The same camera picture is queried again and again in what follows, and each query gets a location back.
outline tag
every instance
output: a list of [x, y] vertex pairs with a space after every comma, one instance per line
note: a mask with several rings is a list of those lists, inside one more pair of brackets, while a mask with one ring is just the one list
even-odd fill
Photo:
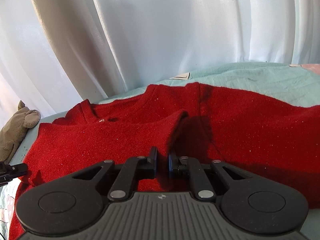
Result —
[[169, 78], [169, 79], [188, 80], [189, 77], [190, 77], [190, 72], [187, 72], [187, 73], [183, 73], [183, 74], [177, 75], [177, 76]]

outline plush toy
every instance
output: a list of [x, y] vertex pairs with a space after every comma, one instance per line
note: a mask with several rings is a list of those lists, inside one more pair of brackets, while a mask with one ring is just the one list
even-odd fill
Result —
[[18, 111], [0, 131], [0, 161], [8, 164], [28, 129], [37, 125], [41, 118], [38, 110], [30, 110], [20, 101]]

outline sweater collar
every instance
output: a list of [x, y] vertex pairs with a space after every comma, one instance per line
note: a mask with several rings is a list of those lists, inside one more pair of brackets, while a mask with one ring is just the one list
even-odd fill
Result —
[[[87, 121], [87, 123], [94, 123], [94, 122], [101, 122], [101, 121], [111, 121], [111, 120], [117, 120], [117, 121], [123, 121], [125, 119], [127, 119], [128, 117], [130, 117], [131, 115], [133, 115], [134, 113], [136, 113], [138, 110], [144, 108], [147, 104], [147, 102], [149, 100], [152, 99], [152, 97], [154, 96], [156, 89], [158, 88], [158, 85], [149, 85], [146, 89], [146, 91], [142, 94], [139, 95], [139, 100], [134, 103], [132, 106], [129, 106], [126, 109], [123, 109], [120, 112], [117, 112], [116, 114], [110, 113], [106, 116], [97, 116], [95, 114], [95, 111], [93, 110], [93, 106], [90, 101], [88, 99], [82, 101], [80, 103], [82, 112], [84, 114], [85, 120]], [[111, 103], [108, 104], [102, 104], [99, 105], [100, 107], [108, 107], [110, 105], [117, 105], [119, 104], [120, 101], [122, 100], [126, 100], [126, 99], [118, 99], [115, 100]]]

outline metal rivet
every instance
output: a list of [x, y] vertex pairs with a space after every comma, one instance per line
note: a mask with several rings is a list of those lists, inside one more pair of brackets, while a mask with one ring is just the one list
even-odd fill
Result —
[[123, 198], [125, 196], [125, 192], [123, 190], [114, 190], [110, 193], [110, 197], [112, 198]]
[[214, 193], [211, 190], [201, 190], [198, 192], [200, 198], [211, 198], [214, 196]]
[[167, 196], [166, 195], [163, 195], [163, 194], [161, 194], [161, 195], [159, 195], [158, 196], [158, 198], [160, 198], [160, 199], [165, 199]]

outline white curtain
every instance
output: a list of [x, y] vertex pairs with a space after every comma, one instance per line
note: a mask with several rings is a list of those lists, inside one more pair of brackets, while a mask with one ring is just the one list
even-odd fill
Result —
[[320, 0], [0, 0], [0, 125], [223, 63], [320, 63]]

